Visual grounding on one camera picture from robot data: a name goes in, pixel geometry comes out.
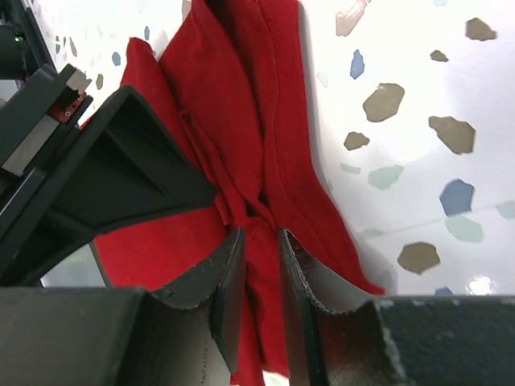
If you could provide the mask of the red t shirt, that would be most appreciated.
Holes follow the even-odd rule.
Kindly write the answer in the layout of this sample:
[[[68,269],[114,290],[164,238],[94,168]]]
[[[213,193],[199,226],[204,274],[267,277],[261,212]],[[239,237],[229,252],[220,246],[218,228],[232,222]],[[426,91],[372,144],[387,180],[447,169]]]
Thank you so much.
[[[116,286],[156,290],[245,229],[246,279],[234,383],[288,373],[278,231],[372,294],[340,213],[311,163],[296,1],[194,1],[164,53],[132,38],[122,83],[149,102],[216,186],[205,209],[96,239]]]

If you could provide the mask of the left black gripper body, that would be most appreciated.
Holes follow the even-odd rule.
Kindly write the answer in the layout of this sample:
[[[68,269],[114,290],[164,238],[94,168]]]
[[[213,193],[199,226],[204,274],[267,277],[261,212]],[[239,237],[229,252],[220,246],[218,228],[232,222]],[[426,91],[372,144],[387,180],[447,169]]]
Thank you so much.
[[[80,171],[95,134],[77,124],[89,83],[72,65],[45,65],[1,108],[2,273],[44,273],[95,235]]]

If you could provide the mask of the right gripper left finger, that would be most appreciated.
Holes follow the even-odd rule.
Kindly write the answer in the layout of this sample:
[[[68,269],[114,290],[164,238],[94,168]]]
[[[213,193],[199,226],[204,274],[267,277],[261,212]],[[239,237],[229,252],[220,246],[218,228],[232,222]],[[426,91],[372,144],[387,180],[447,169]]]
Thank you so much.
[[[1,292],[4,385],[226,385],[237,371],[245,232],[154,292]]]

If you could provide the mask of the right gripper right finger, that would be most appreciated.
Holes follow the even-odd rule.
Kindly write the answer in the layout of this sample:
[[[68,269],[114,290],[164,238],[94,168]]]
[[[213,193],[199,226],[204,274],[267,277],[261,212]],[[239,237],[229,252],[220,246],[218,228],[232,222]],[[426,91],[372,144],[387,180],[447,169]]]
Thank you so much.
[[[511,296],[376,296],[278,236],[293,385],[511,385]]]

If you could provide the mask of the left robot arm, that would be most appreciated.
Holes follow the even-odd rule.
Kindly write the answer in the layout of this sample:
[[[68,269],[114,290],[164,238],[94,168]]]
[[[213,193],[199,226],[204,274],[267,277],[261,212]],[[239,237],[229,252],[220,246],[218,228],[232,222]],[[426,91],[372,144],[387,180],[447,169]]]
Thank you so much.
[[[134,88],[85,127],[90,79],[56,70],[31,9],[1,4],[1,283],[32,285],[96,236],[210,206],[215,187]]]

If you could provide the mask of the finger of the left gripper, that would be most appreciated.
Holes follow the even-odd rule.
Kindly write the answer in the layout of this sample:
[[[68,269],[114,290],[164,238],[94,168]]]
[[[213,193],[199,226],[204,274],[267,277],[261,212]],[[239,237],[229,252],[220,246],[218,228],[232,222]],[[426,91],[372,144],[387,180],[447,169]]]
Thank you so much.
[[[216,188],[187,160],[134,88],[118,89],[41,190],[45,209],[23,250],[36,281],[95,236],[210,206]]]

